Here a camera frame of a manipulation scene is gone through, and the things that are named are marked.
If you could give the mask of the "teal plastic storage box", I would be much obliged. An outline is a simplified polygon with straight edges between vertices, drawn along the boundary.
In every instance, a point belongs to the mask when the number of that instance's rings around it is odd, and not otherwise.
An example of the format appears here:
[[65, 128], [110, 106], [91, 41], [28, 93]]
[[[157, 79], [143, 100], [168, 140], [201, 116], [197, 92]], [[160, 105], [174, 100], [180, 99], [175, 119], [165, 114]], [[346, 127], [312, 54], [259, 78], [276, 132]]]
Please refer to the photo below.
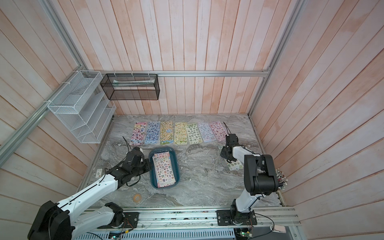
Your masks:
[[157, 148], [150, 152], [151, 185], [155, 189], [170, 188], [180, 181], [179, 165], [173, 148]]

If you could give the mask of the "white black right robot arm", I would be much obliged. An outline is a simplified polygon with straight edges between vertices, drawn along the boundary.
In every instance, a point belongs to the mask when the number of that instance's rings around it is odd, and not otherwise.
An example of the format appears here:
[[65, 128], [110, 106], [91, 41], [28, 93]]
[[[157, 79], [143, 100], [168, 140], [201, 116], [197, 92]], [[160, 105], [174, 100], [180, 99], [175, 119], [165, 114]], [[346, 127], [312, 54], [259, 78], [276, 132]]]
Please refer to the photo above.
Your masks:
[[273, 157], [257, 154], [240, 145], [235, 134], [226, 135], [226, 145], [221, 151], [221, 157], [228, 163], [243, 164], [245, 189], [232, 202], [229, 210], [216, 211], [218, 225], [256, 225], [256, 213], [252, 206], [260, 198], [277, 192], [279, 188]]

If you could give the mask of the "blue penguin sticker sheet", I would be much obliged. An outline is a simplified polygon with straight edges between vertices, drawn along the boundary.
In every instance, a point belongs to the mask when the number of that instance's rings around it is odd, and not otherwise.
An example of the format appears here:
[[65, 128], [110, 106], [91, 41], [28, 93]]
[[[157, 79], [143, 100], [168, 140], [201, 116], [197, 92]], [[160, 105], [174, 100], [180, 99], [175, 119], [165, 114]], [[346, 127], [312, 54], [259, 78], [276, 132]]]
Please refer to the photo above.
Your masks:
[[145, 138], [146, 145], [155, 145], [159, 142], [161, 122], [148, 122]]

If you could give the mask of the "green cactus sticker sheet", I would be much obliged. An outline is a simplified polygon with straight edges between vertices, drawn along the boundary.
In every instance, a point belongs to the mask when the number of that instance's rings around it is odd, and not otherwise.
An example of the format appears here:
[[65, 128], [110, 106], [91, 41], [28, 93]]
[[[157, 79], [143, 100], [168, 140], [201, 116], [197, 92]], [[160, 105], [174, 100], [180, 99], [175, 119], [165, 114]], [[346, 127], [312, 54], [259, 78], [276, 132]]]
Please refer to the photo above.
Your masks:
[[232, 149], [230, 147], [220, 146], [219, 150], [220, 157], [226, 161], [230, 171], [237, 171], [244, 168], [244, 165], [233, 157]]

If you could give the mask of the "pink character sticker sheet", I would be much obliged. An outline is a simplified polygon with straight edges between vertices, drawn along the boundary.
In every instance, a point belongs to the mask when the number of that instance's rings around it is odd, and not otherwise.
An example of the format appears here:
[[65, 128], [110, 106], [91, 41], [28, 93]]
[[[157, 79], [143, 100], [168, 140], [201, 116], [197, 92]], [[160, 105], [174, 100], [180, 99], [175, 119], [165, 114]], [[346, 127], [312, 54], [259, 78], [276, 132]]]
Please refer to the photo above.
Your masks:
[[227, 130], [224, 128], [220, 121], [209, 123], [211, 130], [213, 131], [216, 139], [219, 142], [225, 142], [228, 135]]

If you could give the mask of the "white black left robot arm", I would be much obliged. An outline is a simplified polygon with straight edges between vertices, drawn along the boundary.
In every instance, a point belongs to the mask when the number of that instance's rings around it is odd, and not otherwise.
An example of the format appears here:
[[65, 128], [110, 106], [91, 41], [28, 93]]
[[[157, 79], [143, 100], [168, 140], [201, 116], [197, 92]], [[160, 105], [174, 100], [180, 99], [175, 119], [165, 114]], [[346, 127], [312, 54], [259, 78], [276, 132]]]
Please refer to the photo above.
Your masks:
[[123, 209], [107, 203], [98, 210], [85, 214], [104, 196], [128, 184], [151, 169], [139, 147], [127, 152], [126, 157], [98, 180], [80, 192], [57, 203], [44, 203], [28, 233], [29, 240], [74, 240], [98, 227], [121, 228], [126, 224]]

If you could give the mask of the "white green sticker sheet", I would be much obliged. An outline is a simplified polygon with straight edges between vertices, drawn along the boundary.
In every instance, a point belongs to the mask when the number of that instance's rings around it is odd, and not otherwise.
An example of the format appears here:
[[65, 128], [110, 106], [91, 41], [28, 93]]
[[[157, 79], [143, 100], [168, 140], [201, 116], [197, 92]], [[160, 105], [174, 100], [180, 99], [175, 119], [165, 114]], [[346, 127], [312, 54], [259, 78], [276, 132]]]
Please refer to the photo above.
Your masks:
[[189, 143], [200, 144], [203, 142], [197, 123], [187, 124], [186, 126]]

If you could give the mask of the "yellow animal sticker sheet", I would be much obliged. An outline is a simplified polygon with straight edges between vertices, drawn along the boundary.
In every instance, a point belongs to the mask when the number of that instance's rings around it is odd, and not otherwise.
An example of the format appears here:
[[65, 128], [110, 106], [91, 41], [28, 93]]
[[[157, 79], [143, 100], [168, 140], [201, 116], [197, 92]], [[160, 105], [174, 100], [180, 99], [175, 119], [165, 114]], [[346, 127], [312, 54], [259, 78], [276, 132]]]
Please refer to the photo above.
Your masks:
[[167, 145], [174, 142], [173, 122], [161, 122], [160, 144]]

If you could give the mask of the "pink food sticker sheet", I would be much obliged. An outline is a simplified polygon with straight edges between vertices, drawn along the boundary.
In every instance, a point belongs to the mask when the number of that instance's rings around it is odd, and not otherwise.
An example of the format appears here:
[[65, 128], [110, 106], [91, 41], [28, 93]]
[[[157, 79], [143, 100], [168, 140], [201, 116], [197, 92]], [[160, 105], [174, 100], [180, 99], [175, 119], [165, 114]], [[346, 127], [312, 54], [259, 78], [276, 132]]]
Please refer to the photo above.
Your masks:
[[155, 153], [153, 155], [157, 187], [164, 188], [176, 183], [171, 157], [169, 152]]

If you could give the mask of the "green panda sticker sheet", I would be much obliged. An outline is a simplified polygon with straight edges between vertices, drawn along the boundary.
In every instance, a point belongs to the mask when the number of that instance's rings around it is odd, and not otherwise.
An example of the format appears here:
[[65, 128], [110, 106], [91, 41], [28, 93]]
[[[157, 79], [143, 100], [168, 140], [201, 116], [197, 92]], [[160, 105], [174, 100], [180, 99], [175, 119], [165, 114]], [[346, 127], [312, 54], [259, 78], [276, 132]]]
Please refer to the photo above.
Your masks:
[[183, 122], [175, 123], [174, 144], [176, 145], [188, 144], [188, 134], [187, 134], [186, 127], [187, 127], [187, 123], [183, 123]]

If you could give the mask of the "lilac gem sticker sheet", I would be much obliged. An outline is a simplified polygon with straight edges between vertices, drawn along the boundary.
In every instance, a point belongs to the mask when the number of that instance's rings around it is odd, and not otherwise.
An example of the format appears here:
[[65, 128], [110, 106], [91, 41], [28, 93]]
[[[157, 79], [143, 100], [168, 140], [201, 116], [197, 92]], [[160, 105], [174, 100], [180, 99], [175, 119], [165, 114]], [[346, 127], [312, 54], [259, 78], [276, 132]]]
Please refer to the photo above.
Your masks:
[[198, 123], [198, 128], [204, 143], [213, 142], [216, 140], [209, 123]]

